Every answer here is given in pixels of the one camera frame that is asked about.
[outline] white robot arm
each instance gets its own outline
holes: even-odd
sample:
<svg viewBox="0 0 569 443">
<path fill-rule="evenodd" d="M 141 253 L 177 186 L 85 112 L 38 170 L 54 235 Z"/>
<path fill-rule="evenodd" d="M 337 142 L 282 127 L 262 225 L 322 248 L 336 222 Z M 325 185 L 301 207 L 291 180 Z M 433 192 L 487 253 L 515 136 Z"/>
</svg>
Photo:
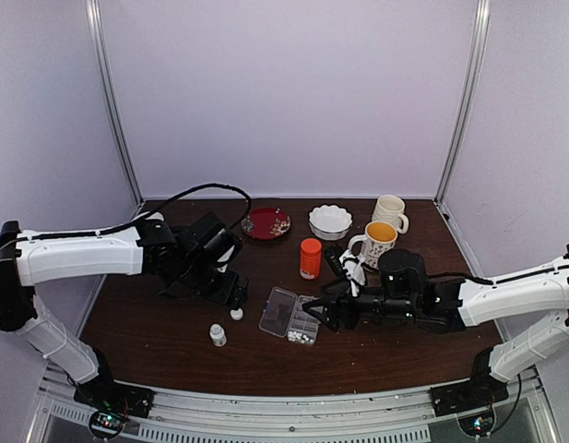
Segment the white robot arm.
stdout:
<svg viewBox="0 0 569 443">
<path fill-rule="evenodd" d="M 338 259 L 326 251 L 338 278 L 323 287 L 321 299 L 303 305 L 332 330 L 341 324 L 353 329 L 361 317 L 375 317 L 411 318 L 430 332 L 447 333 L 501 317 L 550 310 L 511 341 L 478 354 L 469 381 L 432 389 L 437 415 L 506 399 L 505 383 L 569 344 L 569 245 L 565 256 L 550 263 L 488 280 L 465 274 L 428 276 L 420 255 L 393 249 L 379 259 L 380 286 L 363 284 L 358 259 L 350 251 L 333 256 Z M 452 280 L 438 281 L 439 277 Z M 314 310 L 319 306 L 321 312 Z"/>
<path fill-rule="evenodd" d="M 38 233 L 20 231 L 16 221 L 0 235 L 0 330 L 16 333 L 45 359 L 69 375 L 76 400 L 101 411 L 146 416 L 152 391 L 113 381 L 104 355 L 66 330 L 34 285 L 97 274 L 157 274 L 166 291 L 175 283 L 209 301 L 239 308 L 247 280 L 227 264 L 242 247 L 213 213 L 179 233 L 160 214 L 98 231 Z"/>
</svg>

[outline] plastic box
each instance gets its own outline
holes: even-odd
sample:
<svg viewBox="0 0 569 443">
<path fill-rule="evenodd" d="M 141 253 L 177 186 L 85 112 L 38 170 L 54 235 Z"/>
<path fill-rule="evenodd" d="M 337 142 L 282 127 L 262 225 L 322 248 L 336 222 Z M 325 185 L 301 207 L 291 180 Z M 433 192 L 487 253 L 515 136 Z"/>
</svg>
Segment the plastic box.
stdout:
<svg viewBox="0 0 569 443">
<path fill-rule="evenodd" d="M 272 289 L 259 328 L 276 337 L 312 345 L 316 341 L 319 321 L 302 310 L 302 304 L 315 297 L 297 295 L 281 288 Z"/>
</svg>

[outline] white wall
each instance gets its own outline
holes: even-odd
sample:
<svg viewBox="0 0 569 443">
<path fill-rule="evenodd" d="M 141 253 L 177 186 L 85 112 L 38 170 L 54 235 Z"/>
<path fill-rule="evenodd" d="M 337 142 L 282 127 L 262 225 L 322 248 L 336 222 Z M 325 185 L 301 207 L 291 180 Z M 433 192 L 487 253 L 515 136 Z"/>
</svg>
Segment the white wall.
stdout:
<svg viewBox="0 0 569 443">
<path fill-rule="evenodd" d="M 435 193 L 475 0 L 116 0 L 101 14 L 146 197 Z"/>
<path fill-rule="evenodd" d="M 569 0 L 492 3 L 479 87 L 446 204 L 485 275 L 569 243 Z M 508 318 L 510 333 L 537 316 Z M 569 442 L 569 349 L 540 365 Z"/>
<path fill-rule="evenodd" d="M 103 104 L 82 0 L 0 0 L 0 229 L 125 221 L 134 210 Z M 37 288 L 77 330 L 94 278 Z M 0 443 L 18 443 L 44 370 L 0 332 Z"/>
</svg>

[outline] decorative plate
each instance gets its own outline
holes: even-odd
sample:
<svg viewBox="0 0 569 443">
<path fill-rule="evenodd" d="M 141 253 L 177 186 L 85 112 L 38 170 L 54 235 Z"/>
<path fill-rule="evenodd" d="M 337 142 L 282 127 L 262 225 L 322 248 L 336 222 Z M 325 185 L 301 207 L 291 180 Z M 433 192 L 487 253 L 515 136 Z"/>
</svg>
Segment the decorative plate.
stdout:
<svg viewBox="0 0 569 443">
<path fill-rule="evenodd" d="M 273 240 L 290 229 L 290 217 L 277 208 L 258 208 L 243 219 L 241 229 L 252 238 Z"/>
</svg>

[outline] small white object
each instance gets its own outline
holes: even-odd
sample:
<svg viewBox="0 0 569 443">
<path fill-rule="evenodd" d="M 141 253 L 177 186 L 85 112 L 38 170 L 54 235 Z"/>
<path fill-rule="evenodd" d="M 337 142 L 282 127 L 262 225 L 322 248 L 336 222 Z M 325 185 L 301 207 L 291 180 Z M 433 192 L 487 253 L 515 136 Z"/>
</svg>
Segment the small white object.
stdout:
<svg viewBox="0 0 569 443">
<path fill-rule="evenodd" d="M 243 318 L 243 310 L 241 308 L 239 309 L 232 309 L 231 310 L 231 318 L 233 320 L 239 321 Z"/>
<path fill-rule="evenodd" d="M 216 323 L 210 327 L 210 338 L 215 346 L 224 346 L 227 344 L 227 335 L 225 334 L 225 329 L 221 325 Z"/>
<path fill-rule="evenodd" d="M 323 205 L 309 213 L 311 231 L 318 238 L 330 242 L 345 237 L 351 222 L 351 214 L 336 205 Z"/>
<path fill-rule="evenodd" d="M 364 275 L 364 269 L 362 268 L 362 263 L 364 262 L 364 258 L 354 256 L 349 249 L 346 249 L 346 251 L 339 258 L 339 262 L 342 263 L 343 268 L 346 270 L 346 276 L 348 277 L 348 280 L 351 282 L 352 296 L 354 298 L 358 297 L 358 295 L 360 295 L 360 288 L 356 284 L 356 281 L 360 285 L 366 284 L 366 276 Z"/>
<path fill-rule="evenodd" d="M 231 255 L 233 253 L 233 251 L 235 250 L 235 246 L 232 246 L 231 249 L 229 249 L 227 252 L 225 252 L 222 257 L 219 258 L 219 263 L 222 263 L 224 261 L 229 261 L 229 258 L 231 258 Z M 220 268 L 217 268 L 218 272 L 225 272 L 227 270 L 227 266 L 229 266 L 229 264 L 226 264 L 224 266 L 221 266 Z"/>
</svg>

